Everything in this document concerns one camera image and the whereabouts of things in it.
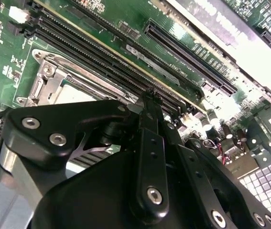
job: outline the wire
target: wire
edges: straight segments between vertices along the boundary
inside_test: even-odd
[[[226,156],[225,156],[225,154],[223,153],[222,146],[221,146],[220,143],[217,145],[217,147],[218,147],[218,151],[219,151],[219,153],[220,153],[220,155],[221,155],[222,164],[224,165],[225,162],[226,162]]]
[[[206,147],[206,148],[212,148],[212,149],[217,149],[217,145],[211,140],[211,139],[206,139],[203,141],[203,145]]]

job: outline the dimm slot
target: dimm slot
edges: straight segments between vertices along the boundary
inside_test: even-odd
[[[107,53],[107,51],[96,50],[92,43],[84,40],[82,35],[76,36],[70,29],[65,28],[46,15],[33,19],[32,26],[31,29],[27,30],[28,36],[36,35],[63,53],[74,58],[77,57],[81,63],[86,63],[94,71],[111,78],[114,83],[123,84],[137,96],[148,87],[153,86],[150,81],[143,80],[145,79],[143,76],[139,80],[138,77],[135,77],[135,72],[130,72],[126,65],[121,62],[113,63],[113,55]],[[164,111],[168,114],[179,106],[178,101],[173,100],[164,92],[160,92],[160,95],[164,98]]]

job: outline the screw head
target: screw head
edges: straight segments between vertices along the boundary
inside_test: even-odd
[[[17,98],[17,101],[20,103],[20,104],[23,104],[25,101],[23,98]]]
[[[171,124],[171,123],[168,123],[167,126],[168,126],[170,129],[172,129],[172,130],[174,129],[174,125]]]
[[[197,147],[197,148],[201,148],[201,145],[200,145],[200,143],[199,142],[197,142],[197,141],[195,141],[195,146]]]
[[[49,141],[55,146],[64,146],[66,144],[66,137],[62,134],[52,134],[49,137]]]
[[[41,124],[36,118],[29,117],[22,120],[22,125],[27,129],[34,130],[39,128]]]
[[[126,111],[126,109],[125,109],[123,106],[119,106],[118,109],[119,109],[120,111],[122,111],[122,112],[125,112],[125,111]]]
[[[265,224],[265,221],[262,219],[262,217],[260,217],[258,214],[254,213],[254,218],[256,219],[256,222],[261,225],[262,227],[264,227],[266,224]]]
[[[218,226],[220,226],[221,228],[226,227],[226,221],[218,211],[213,210],[212,217],[213,217],[214,221],[218,224]]]
[[[147,196],[153,204],[159,205],[162,203],[162,195],[156,188],[150,187],[147,189]]]
[[[150,119],[153,119],[152,115],[150,113],[147,113],[147,117]]]
[[[265,215],[265,218],[271,224],[271,217],[269,215]]]
[[[43,68],[43,72],[46,76],[52,76],[54,74],[54,68],[51,66],[46,65]]]

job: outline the motherboard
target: motherboard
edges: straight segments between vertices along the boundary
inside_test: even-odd
[[[249,68],[271,71],[269,56],[258,53],[271,52],[271,0],[182,2],[198,17],[173,0],[0,0],[0,113],[102,99],[133,104],[153,88],[184,140],[215,149],[212,130],[242,145],[249,120],[271,107],[271,75]],[[207,36],[196,26],[201,13],[216,15],[236,41],[223,39],[224,47]],[[259,41],[247,43],[240,60],[237,44],[247,36]]]

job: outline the green circuit board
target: green circuit board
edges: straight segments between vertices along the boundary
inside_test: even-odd
[[[17,107],[15,103],[16,96],[27,96],[31,85],[34,81],[39,64],[31,56],[31,51],[34,48],[44,49],[52,52],[58,52],[45,42],[33,38],[25,39],[23,36],[14,36],[6,30],[8,21],[12,21],[9,15],[10,6],[17,5],[14,0],[3,0],[0,6],[0,105]],[[37,0],[37,3],[43,4],[48,9],[61,15],[63,19],[77,26],[78,29],[83,30],[92,37],[95,37],[101,43],[115,50],[120,55],[130,60],[136,66],[142,68],[156,79],[161,80],[173,90],[186,97],[192,103],[198,105],[200,101],[194,91],[185,86],[181,87],[173,82],[164,79],[158,72],[150,68],[146,63],[139,60],[136,56],[123,48],[121,40],[111,34],[109,31],[103,29],[98,24],[93,22],[90,18],[79,18],[74,11],[71,10],[70,0]],[[122,23],[128,25],[132,29],[134,40],[140,45],[148,49],[150,52],[160,57],[164,62],[168,63],[173,69],[176,69],[182,76],[189,80],[193,85],[200,86],[203,83],[201,77],[195,72],[189,70],[181,64],[175,57],[170,55],[164,48],[156,44],[156,42],[149,39],[144,34],[144,29],[149,20],[153,20],[158,25],[162,26],[172,36],[180,40],[188,48],[190,48],[202,60],[207,62],[210,66],[216,69],[224,77],[229,79],[234,84],[238,92],[232,98],[227,99],[225,96],[217,97],[216,95],[208,95],[206,99],[212,103],[217,100],[214,107],[219,109],[226,108],[227,104],[233,104],[234,109],[230,116],[234,114],[242,114],[244,118],[250,116],[252,112],[264,106],[259,100],[259,94],[253,94],[253,88],[249,88],[241,80],[239,80],[230,70],[208,50],[206,50],[197,40],[191,37],[185,30],[175,23],[172,19],[164,15],[158,8],[147,0],[82,0],[79,1],[87,8],[99,14],[109,23],[123,31]],[[240,13],[243,5],[237,5],[238,1],[230,1],[233,9]],[[252,14],[244,17],[249,25],[253,27],[266,27],[268,23],[268,30],[271,31],[271,14],[269,14],[268,21],[266,17],[262,17],[260,10],[265,8],[267,1],[256,0],[251,1],[252,4],[258,3],[258,7],[251,8]],[[20,76],[18,79],[13,78],[12,72],[17,71]]]

